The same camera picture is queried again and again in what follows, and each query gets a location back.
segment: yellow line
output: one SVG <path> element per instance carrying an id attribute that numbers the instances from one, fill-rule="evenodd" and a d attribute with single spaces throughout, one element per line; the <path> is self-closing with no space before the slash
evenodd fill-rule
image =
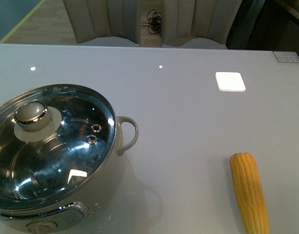
<path id="1" fill-rule="evenodd" d="M 45 0 L 41 0 L 29 13 L 22 19 L 2 40 L 0 43 L 4 43 L 43 3 Z"/>

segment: electric pot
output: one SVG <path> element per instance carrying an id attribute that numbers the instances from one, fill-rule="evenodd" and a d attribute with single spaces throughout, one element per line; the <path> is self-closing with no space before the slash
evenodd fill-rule
<path id="1" fill-rule="evenodd" d="M 123 122 L 135 136 L 122 145 Z M 0 219 L 43 234 L 102 212 L 120 185 L 135 121 L 87 87 L 40 87 L 0 106 Z"/>

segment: white countertop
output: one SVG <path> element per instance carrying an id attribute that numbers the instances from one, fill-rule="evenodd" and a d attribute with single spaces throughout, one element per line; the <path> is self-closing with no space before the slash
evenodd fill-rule
<path id="1" fill-rule="evenodd" d="M 216 72 L 239 72 L 246 90 L 220 91 Z M 100 92 L 140 129 L 126 153 L 138 194 L 122 188 L 108 224 L 89 217 L 58 234 L 243 234 L 229 169 L 238 152 L 256 159 L 271 233 L 299 234 L 299 63 L 262 51 L 0 44 L 0 104 L 55 83 Z M 0 222 L 0 234 L 20 233 Z"/>

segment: floor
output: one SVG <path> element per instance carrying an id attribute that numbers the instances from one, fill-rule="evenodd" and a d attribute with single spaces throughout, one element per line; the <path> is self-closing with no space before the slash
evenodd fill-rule
<path id="1" fill-rule="evenodd" d="M 152 9 L 160 12 L 160 0 L 142 0 L 141 22 L 147 22 L 147 14 Z M 161 38 L 151 35 L 147 27 L 140 27 L 141 46 L 160 47 Z M 75 36 L 62 0 L 45 0 L 4 43 L 75 45 Z"/>
<path id="2" fill-rule="evenodd" d="M 0 40 L 8 34 L 40 0 L 0 0 Z"/>

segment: wooden floor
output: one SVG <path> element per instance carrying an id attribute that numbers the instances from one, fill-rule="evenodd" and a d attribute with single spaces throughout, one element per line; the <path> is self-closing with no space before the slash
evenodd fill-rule
<path id="1" fill-rule="evenodd" d="M 142 0 L 141 22 L 147 22 L 147 13 L 151 9 L 160 12 L 160 0 Z M 161 38 L 149 34 L 147 27 L 140 26 L 140 31 L 141 46 L 161 46 Z M 62 0 L 45 0 L 4 43 L 75 45 L 76 39 Z"/>

